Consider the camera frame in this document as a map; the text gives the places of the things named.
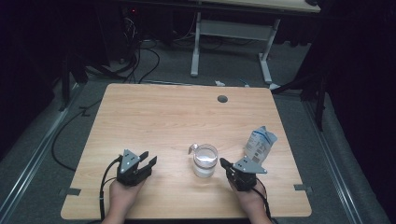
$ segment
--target hole in table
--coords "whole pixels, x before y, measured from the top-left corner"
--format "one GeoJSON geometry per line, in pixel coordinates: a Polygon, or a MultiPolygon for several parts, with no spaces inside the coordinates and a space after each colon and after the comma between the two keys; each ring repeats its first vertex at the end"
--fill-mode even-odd
{"type": "Polygon", "coordinates": [[[228,98],[225,95],[220,95],[220,96],[218,96],[218,101],[220,103],[226,103],[228,101],[228,98]]]}

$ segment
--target cable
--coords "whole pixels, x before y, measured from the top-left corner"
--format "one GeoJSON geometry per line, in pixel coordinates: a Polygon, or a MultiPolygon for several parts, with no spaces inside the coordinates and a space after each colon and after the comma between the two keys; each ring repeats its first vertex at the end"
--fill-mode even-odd
{"type": "Polygon", "coordinates": [[[202,40],[206,40],[208,44],[213,44],[215,41],[210,41],[210,40],[218,40],[219,43],[217,46],[215,46],[214,48],[205,48],[200,41],[200,48],[201,49],[209,49],[209,50],[213,50],[213,49],[218,49],[223,45],[223,38],[219,37],[219,36],[209,36],[209,35],[203,35],[206,38],[201,38],[202,40]]]}
{"type": "Polygon", "coordinates": [[[120,162],[120,161],[122,161],[122,156],[121,156],[121,155],[119,155],[113,162],[111,162],[111,163],[107,166],[107,168],[106,168],[106,170],[105,170],[105,173],[103,174],[102,183],[101,183],[100,191],[99,191],[99,208],[100,208],[100,217],[101,217],[101,220],[102,220],[102,221],[105,219],[105,200],[104,200],[105,192],[103,191],[103,188],[104,188],[105,184],[106,184],[107,181],[108,181],[108,180],[107,180],[107,181],[105,182],[106,176],[107,176],[107,173],[108,173],[108,171],[110,170],[110,168],[111,168],[116,162],[120,162]]]}
{"type": "Polygon", "coordinates": [[[106,184],[108,181],[113,180],[113,179],[116,179],[116,177],[109,178],[109,179],[105,182],[105,184],[106,184]]]}
{"type": "Polygon", "coordinates": [[[223,41],[227,44],[233,44],[233,45],[238,45],[238,46],[245,46],[245,45],[259,42],[259,40],[254,40],[254,39],[248,39],[248,40],[244,39],[244,40],[246,40],[246,42],[238,43],[237,41],[235,41],[235,38],[225,38],[224,37],[223,39],[224,39],[223,41]]]}
{"type": "MultiPolygon", "coordinates": [[[[264,193],[265,193],[265,195],[267,194],[267,190],[265,189],[265,186],[264,186],[264,184],[260,181],[260,179],[259,178],[256,178],[261,184],[262,184],[262,187],[264,188],[264,193]]],[[[259,194],[259,196],[262,198],[262,201],[264,202],[264,205],[265,205],[265,213],[267,214],[267,216],[268,216],[268,218],[269,219],[271,219],[271,211],[270,211],[270,205],[268,204],[268,201],[267,201],[267,199],[264,197],[264,195],[262,195],[258,190],[256,190],[256,189],[254,189],[254,188],[252,188],[252,190],[254,191],[254,192],[256,192],[257,194],[259,194]]]]}
{"type": "Polygon", "coordinates": [[[155,66],[154,66],[151,70],[149,70],[145,75],[143,75],[143,76],[139,79],[139,81],[137,82],[138,84],[140,84],[140,83],[142,82],[143,78],[145,78],[146,76],[148,76],[152,71],[154,71],[154,69],[156,69],[156,68],[158,67],[158,64],[160,64],[160,55],[158,55],[158,53],[155,52],[155,51],[152,50],[152,49],[146,49],[146,50],[153,52],[153,53],[157,56],[158,61],[157,61],[157,63],[155,64],[155,66]]]}
{"type": "Polygon", "coordinates": [[[137,66],[140,64],[140,50],[141,50],[141,46],[142,46],[142,42],[140,41],[138,49],[137,49],[137,63],[134,66],[134,68],[132,69],[131,73],[124,79],[124,81],[122,83],[125,83],[126,81],[128,81],[128,78],[130,79],[129,83],[131,83],[132,78],[134,79],[134,70],[136,70],[137,66]]]}
{"type": "Polygon", "coordinates": [[[189,39],[191,39],[191,38],[193,38],[193,37],[195,37],[195,35],[191,35],[191,36],[189,36],[189,37],[187,37],[187,38],[184,38],[184,39],[179,39],[178,41],[174,41],[174,44],[176,44],[176,45],[178,45],[178,46],[181,46],[181,47],[188,47],[188,46],[191,46],[191,45],[194,45],[194,40],[191,40],[189,43],[187,43],[187,44],[180,44],[180,43],[177,43],[177,42],[180,42],[180,41],[185,41],[185,40],[189,40],[189,39]]]}
{"type": "Polygon", "coordinates": [[[242,78],[239,78],[239,81],[241,81],[241,82],[243,82],[243,83],[245,83],[245,87],[250,87],[249,85],[248,85],[248,83],[244,80],[244,79],[242,79],[242,78]]]}
{"type": "Polygon", "coordinates": [[[181,38],[174,39],[174,42],[177,42],[178,40],[189,39],[189,38],[195,36],[195,35],[190,35],[190,36],[188,36],[188,35],[191,33],[192,27],[194,27],[196,16],[197,16],[197,13],[195,12],[194,13],[194,17],[192,18],[192,22],[191,22],[191,26],[190,26],[189,31],[184,36],[182,36],[181,38]]]}
{"type": "Polygon", "coordinates": [[[62,128],[56,133],[55,138],[53,139],[52,145],[51,145],[51,155],[52,155],[52,158],[53,158],[59,165],[61,165],[63,168],[65,168],[65,169],[67,169],[67,170],[70,170],[70,171],[73,171],[73,172],[76,171],[75,168],[72,168],[72,167],[70,167],[70,166],[68,166],[68,165],[65,165],[65,164],[61,163],[61,162],[58,160],[58,158],[56,157],[56,155],[55,155],[55,143],[56,143],[56,141],[57,141],[59,135],[61,134],[61,132],[64,130],[64,128],[65,128],[71,121],[73,121],[76,117],[78,117],[79,115],[81,115],[82,113],[84,113],[86,110],[90,109],[91,107],[93,107],[94,105],[98,104],[98,103],[101,102],[101,101],[102,101],[102,99],[100,99],[99,101],[93,103],[92,105],[90,105],[90,106],[84,108],[81,112],[77,113],[73,118],[71,118],[69,121],[67,121],[67,122],[64,124],[64,126],[62,126],[62,128]]]}
{"type": "Polygon", "coordinates": [[[274,219],[273,217],[271,218],[271,222],[274,223],[274,224],[279,224],[279,223],[277,222],[277,220],[274,219]]]}
{"type": "MultiPolygon", "coordinates": [[[[124,35],[126,37],[126,42],[127,42],[127,56],[126,57],[128,57],[128,55],[130,55],[131,51],[135,50],[134,39],[135,39],[135,35],[137,34],[137,32],[136,32],[137,29],[136,29],[136,26],[134,25],[134,22],[131,19],[129,19],[127,17],[124,19],[129,22],[129,27],[127,28],[126,33],[124,32],[124,35]],[[133,34],[132,34],[132,38],[129,38],[127,33],[130,32],[131,27],[133,27],[133,34]]],[[[120,76],[120,73],[126,72],[126,71],[128,71],[128,69],[134,67],[135,62],[136,62],[136,57],[133,52],[129,63],[116,71],[110,71],[109,69],[103,67],[102,65],[95,64],[93,62],[88,62],[88,63],[91,63],[93,65],[93,67],[96,70],[98,70],[98,72],[92,71],[88,67],[85,67],[85,71],[89,74],[96,75],[96,76],[107,76],[107,77],[113,77],[116,79],[124,79],[124,77],[120,76]]]]}

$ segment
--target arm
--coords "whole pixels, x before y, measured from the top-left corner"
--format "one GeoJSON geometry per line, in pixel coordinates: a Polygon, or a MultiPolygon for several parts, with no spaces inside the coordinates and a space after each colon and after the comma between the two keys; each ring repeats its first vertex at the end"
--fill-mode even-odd
{"type": "Polygon", "coordinates": [[[110,208],[102,224],[122,224],[146,180],[134,187],[123,186],[117,180],[110,185],[110,208]]]}
{"type": "MultiPolygon", "coordinates": [[[[231,182],[230,186],[233,189],[236,197],[238,198],[242,209],[247,214],[247,217],[250,220],[251,224],[272,224],[272,221],[265,213],[266,210],[264,202],[262,201],[262,198],[259,196],[259,194],[257,194],[253,190],[238,191],[231,182]]],[[[264,197],[266,197],[265,189],[261,184],[256,184],[254,188],[258,190],[264,197]]]]}

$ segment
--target table top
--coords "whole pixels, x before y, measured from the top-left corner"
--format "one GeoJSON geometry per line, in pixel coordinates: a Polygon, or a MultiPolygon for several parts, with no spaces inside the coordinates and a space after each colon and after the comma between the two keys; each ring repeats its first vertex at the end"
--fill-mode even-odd
{"type": "Polygon", "coordinates": [[[239,5],[244,7],[266,7],[299,12],[320,12],[319,6],[310,6],[305,0],[199,0],[201,2],[239,5]]]}
{"type": "MultiPolygon", "coordinates": [[[[311,207],[278,115],[272,93],[265,88],[110,84],[62,209],[65,219],[100,218],[99,188],[107,166],[125,148],[148,151],[157,164],[139,192],[128,218],[236,218],[240,209],[219,165],[209,178],[192,170],[191,144],[210,144],[220,158],[237,162],[253,130],[265,126],[278,140],[258,178],[267,187],[274,217],[307,217],[311,207]],[[228,98],[218,101],[219,95],[228,98]]],[[[107,179],[116,176],[117,164],[107,179]]],[[[105,186],[105,209],[108,209],[105,186]]]]}

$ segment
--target desk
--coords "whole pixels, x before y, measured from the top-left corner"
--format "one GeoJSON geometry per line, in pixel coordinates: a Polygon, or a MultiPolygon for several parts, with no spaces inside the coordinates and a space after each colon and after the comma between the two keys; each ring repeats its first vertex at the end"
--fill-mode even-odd
{"type": "MultiPolygon", "coordinates": [[[[81,192],[66,196],[62,217],[100,218],[103,173],[125,148],[136,155],[149,151],[139,167],[158,156],[128,218],[245,217],[225,170],[218,163],[211,177],[197,177],[188,149],[193,143],[211,144],[220,157],[236,162],[251,132],[262,125],[278,138],[263,163],[268,174],[258,175],[267,187],[272,215],[309,216],[305,191],[294,189],[302,180],[268,89],[110,84],[71,184],[81,192]],[[227,96],[228,102],[220,103],[219,95],[227,96]]],[[[115,175],[116,166],[107,178],[115,175]]]]}
{"type": "MultiPolygon", "coordinates": [[[[305,2],[305,0],[200,0],[198,1],[198,4],[201,5],[203,2],[237,5],[244,7],[264,7],[279,10],[286,9],[300,12],[320,12],[320,8],[318,6],[309,6],[305,2]]],[[[272,78],[268,69],[267,58],[271,46],[274,42],[279,23],[280,19],[276,19],[273,25],[254,25],[228,21],[201,20],[201,13],[198,12],[195,26],[195,46],[191,62],[191,76],[198,76],[200,36],[219,35],[234,38],[266,41],[265,48],[262,50],[261,53],[259,53],[259,60],[262,67],[262,75],[264,77],[264,81],[267,84],[272,84],[272,78]]]]}

